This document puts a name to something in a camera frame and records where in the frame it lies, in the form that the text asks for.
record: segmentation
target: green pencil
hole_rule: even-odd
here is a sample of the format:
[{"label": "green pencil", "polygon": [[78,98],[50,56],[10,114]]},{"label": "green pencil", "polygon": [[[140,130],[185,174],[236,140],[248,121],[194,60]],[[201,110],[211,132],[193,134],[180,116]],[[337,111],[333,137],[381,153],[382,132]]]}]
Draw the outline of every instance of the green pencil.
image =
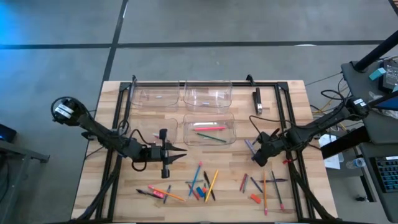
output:
[{"label": "green pencil", "polygon": [[208,137],[208,138],[210,138],[210,139],[214,139],[214,140],[217,140],[217,141],[221,141],[221,142],[226,143],[225,140],[222,140],[222,139],[219,139],[219,138],[216,138],[216,137],[213,137],[213,136],[208,136],[207,134],[202,134],[202,133],[197,133],[197,134],[200,135],[200,136],[203,136],[203,137]]}]

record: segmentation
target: gray floor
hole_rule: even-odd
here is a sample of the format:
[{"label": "gray floor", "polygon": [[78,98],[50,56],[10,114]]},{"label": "gray floor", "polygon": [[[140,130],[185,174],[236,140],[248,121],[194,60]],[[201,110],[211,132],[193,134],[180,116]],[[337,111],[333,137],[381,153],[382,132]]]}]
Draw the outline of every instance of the gray floor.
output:
[{"label": "gray floor", "polygon": [[[122,0],[0,1],[2,44],[109,44]],[[387,0],[130,0],[120,41],[382,40],[398,29]],[[110,80],[302,79],[340,71],[374,45],[118,49]],[[79,128],[51,121],[59,96],[94,109],[109,49],[0,50],[0,123],[18,131],[16,144],[51,154],[32,163],[12,223],[68,220],[87,142]],[[395,48],[390,54],[398,54]],[[307,87],[311,104],[327,99],[341,76]],[[340,218],[388,223],[379,203],[355,202],[359,178],[330,179]]]}]

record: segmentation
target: transparent container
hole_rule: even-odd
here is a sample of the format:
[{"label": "transparent container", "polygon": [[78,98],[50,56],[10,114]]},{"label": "transparent container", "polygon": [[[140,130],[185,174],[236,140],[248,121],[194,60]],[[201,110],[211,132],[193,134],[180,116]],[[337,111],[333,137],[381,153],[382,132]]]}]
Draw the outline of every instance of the transparent container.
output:
[{"label": "transparent container", "polygon": [[180,98],[180,83],[140,83],[134,85],[133,96],[130,101],[134,108],[177,111],[178,99]]},{"label": "transparent container", "polygon": [[346,163],[346,167],[349,169],[357,169],[361,167],[365,167],[366,163],[363,158],[354,159]]},{"label": "transparent container", "polygon": [[189,111],[226,113],[232,102],[232,83],[187,81],[183,100]]},{"label": "transparent container", "polygon": [[184,142],[189,146],[223,146],[236,140],[232,113],[187,114],[183,123]]},{"label": "transparent container", "polygon": [[[162,144],[162,140],[159,139],[159,131],[162,128],[167,129],[167,140],[172,144],[177,138],[178,122],[176,119],[156,118],[156,115],[131,114],[129,124],[130,128],[126,136],[130,136],[132,130],[138,129],[148,143]],[[138,142],[144,143],[137,131],[132,136]]]}]

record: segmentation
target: pink pencil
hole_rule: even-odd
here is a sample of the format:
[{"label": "pink pencil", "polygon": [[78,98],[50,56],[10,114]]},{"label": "pink pencil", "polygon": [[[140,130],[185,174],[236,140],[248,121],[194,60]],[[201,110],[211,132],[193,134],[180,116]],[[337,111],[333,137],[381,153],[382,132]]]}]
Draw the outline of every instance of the pink pencil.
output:
[{"label": "pink pencil", "polygon": [[209,128],[195,128],[195,131],[213,131],[213,130],[224,130],[225,127],[209,127]]}]

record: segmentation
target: wooden tabletop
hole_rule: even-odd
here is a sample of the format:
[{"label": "wooden tabletop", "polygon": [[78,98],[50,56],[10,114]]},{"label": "wooden tabletop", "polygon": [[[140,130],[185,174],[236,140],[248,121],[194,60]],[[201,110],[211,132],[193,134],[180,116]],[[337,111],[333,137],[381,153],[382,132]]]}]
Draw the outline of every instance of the wooden tabletop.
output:
[{"label": "wooden tabletop", "polygon": [[[288,81],[290,96],[294,107],[294,115],[297,124],[306,124],[312,120],[310,105],[303,81]],[[111,128],[116,98],[118,96],[120,82],[104,82],[101,96],[96,111],[96,120]],[[265,171],[267,179],[271,178],[271,170],[276,178],[290,179],[287,165],[283,165],[285,153],[268,160],[265,167],[259,167],[251,160],[251,152],[244,143],[244,139],[255,139],[258,135],[248,118],[255,115],[251,93],[253,87],[234,87],[233,101],[229,112],[234,114],[234,126],[236,129],[236,141],[229,146],[188,146],[183,141],[183,117],[192,113],[187,111],[183,102],[183,88],[180,90],[177,112],[153,112],[137,110],[132,108],[130,113],[131,123],[136,122],[134,118],[166,119],[177,121],[177,133],[174,146],[187,149],[187,156],[175,161],[170,166],[170,178],[161,179],[160,162],[148,163],[144,172],[136,172],[131,168],[131,160],[123,159],[118,196],[114,210],[114,222],[294,222],[297,216],[294,207],[291,183],[278,183],[280,194],[285,210],[279,207],[279,201],[273,183],[267,184],[268,216],[264,215],[264,204],[257,204],[250,199],[251,194],[263,198],[256,186],[249,180],[246,192],[239,191],[244,174],[248,174],[255,180],[262,180],[262,172]],[[262,117],[268,119],[279,119],[275,92],[273,87],[261,87],[261,99],[263,112]],[[254,121],[261,131],[270,134],[280,127],[280,123],[267,121]],[[87,153],[99,148],[97,142],[88,145]],[[336,208],[331,194],[331,189],[323,163],[322,154],[319,150],[308,147],[303,151],[305,167],[307,168],[310,189],[315,194],[326,210],[336,217]],[[81,173],[80,184],[76,195],[72,218],[83,213],[98,193],[103,175],[106,150],[102,149],[90,156],[84,163]],[[217,180],[213,187],[216,201],[210,197],[207,203],[201,199],[197,201],[194,196],[188,197],[188,186],[185,181],[193,180],[198,163],[202,161],[201,172],[198,178],[203,179],[205,170],[210,181],[216,170],[219,170]],[[149,190],[148,185],[154,185],[158,189],[166,190],[171,185],[171,193],[185,198],[181,202],[172,197],[163,201],[136,192],[136,189]],[[307,207],[303,193],[300,192],[303,211],[307,217]],[[104,210],[107,211],[108,203],[105,203]]]}]

